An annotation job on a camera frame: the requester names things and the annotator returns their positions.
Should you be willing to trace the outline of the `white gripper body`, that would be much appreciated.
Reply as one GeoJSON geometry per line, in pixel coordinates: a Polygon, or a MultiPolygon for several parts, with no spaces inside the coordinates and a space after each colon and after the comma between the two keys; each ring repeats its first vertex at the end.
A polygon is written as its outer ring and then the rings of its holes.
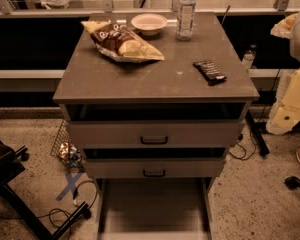
{"type": "Polygon", "coordinates": [[[285,115],[300,115],[300,69],[282,76],[283,97],[280,109],[285,115]]]}

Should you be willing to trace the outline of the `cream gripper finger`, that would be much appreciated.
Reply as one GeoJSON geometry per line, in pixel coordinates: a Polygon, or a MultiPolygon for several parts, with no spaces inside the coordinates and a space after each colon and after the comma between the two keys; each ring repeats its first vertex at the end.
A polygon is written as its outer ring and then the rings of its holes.
{"type": "Polygon", "coordinates": [[[274,135],[290,132],[300,122],[300,110],[276,102],[269,113],[266,130],[274,135]]]}
{"type": "Polygon", "coordinates": [[[290,80],[291,80],[291,74],[287,72],[283,72],[279,79],[279,83],[276,91],[276,101],[273,104],[273,106],[280,106],[282,104],[284,95],[288,90],[290,80]]]}

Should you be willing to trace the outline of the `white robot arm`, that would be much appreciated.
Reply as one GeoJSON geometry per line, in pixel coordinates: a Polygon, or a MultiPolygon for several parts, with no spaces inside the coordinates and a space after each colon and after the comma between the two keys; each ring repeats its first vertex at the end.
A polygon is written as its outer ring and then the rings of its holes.
{"type": "MultiPolygon", "coordinates": [[[[287,38],[290,55],[300,62],[300,11],[275,24],[271,34],[287,38]]],[[[293,73],[284,72],[280,76],[266,130],[275,135],[285,134],[300,122],[300,68],[293,73]]]]}

